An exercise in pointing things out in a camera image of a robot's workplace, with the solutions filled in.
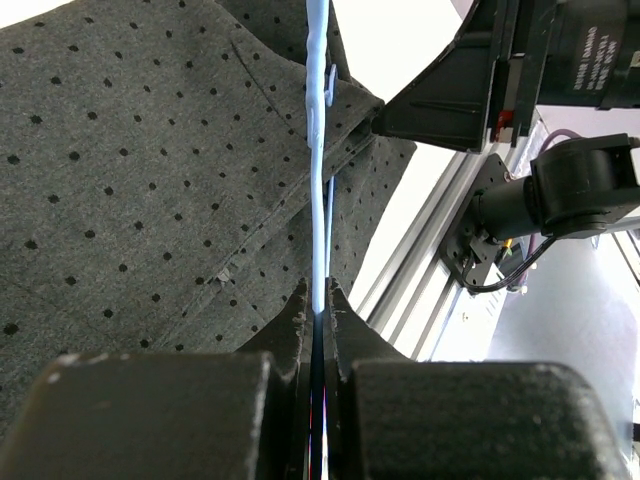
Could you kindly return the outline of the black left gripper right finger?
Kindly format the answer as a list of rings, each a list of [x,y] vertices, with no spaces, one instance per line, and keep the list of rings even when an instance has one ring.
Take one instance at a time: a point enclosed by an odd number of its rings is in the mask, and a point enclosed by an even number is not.
[[[333,479],[626,479],[601,402],[548,362],[406,358],[327,285]]]

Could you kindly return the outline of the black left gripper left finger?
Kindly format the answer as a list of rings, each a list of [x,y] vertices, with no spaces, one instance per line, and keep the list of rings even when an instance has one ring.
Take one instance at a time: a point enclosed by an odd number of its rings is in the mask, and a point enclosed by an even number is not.
[[[304,479],[309,286],[226,354],[64,356],[1,447],[5,479]]]

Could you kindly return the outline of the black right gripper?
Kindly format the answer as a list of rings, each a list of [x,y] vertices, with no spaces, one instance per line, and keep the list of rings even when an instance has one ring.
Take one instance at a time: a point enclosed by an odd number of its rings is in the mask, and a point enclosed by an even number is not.
[[[372,131],[479,152],[487,133],[527,135],[538,105],[638,108],[638,2],[475,1]]]

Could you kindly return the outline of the light blue wire hanger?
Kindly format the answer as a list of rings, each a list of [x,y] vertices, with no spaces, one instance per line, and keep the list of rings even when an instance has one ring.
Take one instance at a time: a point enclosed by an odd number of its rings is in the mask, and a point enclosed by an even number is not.
[[[312,311],[325,310],[326,279],[330,268],[333,187],[335,181],[323,177],[327,109],[333,105],[337,67],[327,63],[330,3],[308,1],[306,15],[307,145],[310,149],[310,202],[312,222]]]

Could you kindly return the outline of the grey dotted skirt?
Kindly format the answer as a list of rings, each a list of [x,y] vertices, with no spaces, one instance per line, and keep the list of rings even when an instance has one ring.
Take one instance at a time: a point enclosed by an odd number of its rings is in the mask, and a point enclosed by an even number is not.
[[[311,273],[301,1],[1,32],[1,426],[77,352],[226,353]]]

